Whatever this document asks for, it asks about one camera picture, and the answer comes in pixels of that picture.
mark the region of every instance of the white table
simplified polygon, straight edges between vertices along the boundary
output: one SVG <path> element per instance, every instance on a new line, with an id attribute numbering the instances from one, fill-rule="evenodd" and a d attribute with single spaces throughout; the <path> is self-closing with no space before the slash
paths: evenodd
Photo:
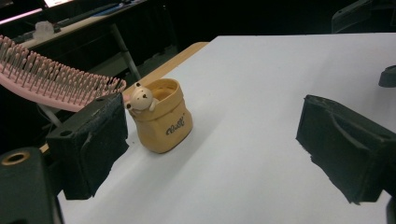
<path id="1" fill-rule="evenodd" d="M 172 151 L 130 148 L 88 201 L 59 195 L 80 223 L 386 223 L 389 195 L 350 204 L 295 136 L 304 97 L 337 101 L 396 131 L 396 34 L 220 36 L 166 77 L 194 127 Z"/>

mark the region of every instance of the hairbrush bristle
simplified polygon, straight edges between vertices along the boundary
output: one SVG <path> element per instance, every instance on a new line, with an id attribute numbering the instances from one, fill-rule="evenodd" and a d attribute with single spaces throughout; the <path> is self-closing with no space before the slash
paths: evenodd
<path id="1" fill-rule="evenodd" d="M 0 84 L 27 100 L 74 112 L 97 97 L 122 92 L 126 87 L 121 78 L 57 63 L 2 35 Z"/>

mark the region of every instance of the white tabletop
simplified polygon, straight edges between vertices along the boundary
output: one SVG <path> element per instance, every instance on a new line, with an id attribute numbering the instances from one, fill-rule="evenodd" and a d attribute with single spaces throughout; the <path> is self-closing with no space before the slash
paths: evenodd
<path id="1" fill-rule="evenodd" d="M 386 223 L 389 195 L 350 204 L 295 140 L 304 97 L 337 101 L 396 131 L 396 34 L 220 36 L 166 77 L 192 113 L 190 135 L 158 155 L 127 115 L 130 148 L 66 223 Z"/>

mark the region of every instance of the pink hairbrush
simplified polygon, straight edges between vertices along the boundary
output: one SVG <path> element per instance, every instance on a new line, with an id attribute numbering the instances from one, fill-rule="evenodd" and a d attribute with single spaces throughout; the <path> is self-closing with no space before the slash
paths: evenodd
<path id="1" fill-rule="evenodd" d="M 0 84 L 42 105 L 77 112 L 93 99 L 122 92 L 123 79 L 79 71 L 0 35 Z"/>

